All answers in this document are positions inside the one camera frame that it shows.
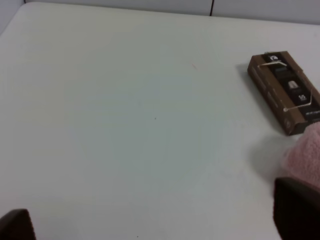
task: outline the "table surface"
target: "table surface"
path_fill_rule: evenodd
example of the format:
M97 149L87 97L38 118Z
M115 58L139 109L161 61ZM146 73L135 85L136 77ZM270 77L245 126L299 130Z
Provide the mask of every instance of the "table surface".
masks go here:
M247 75L320 26L29 3L0 36L0 214L38 239L277 240L287 137Z

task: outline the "pink towel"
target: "pink towel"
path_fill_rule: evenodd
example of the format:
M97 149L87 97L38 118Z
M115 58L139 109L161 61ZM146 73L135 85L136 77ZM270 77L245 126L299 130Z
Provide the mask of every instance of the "pink towel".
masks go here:
M288 150L283 168L293 177L320 188L320 122L308 126Z

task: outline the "product box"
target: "product box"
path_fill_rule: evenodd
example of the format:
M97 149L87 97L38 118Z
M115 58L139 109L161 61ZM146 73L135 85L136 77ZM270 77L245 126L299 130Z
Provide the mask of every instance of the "product box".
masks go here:
M248 73L287 135L320 121L320 94L287 51L253 56Z

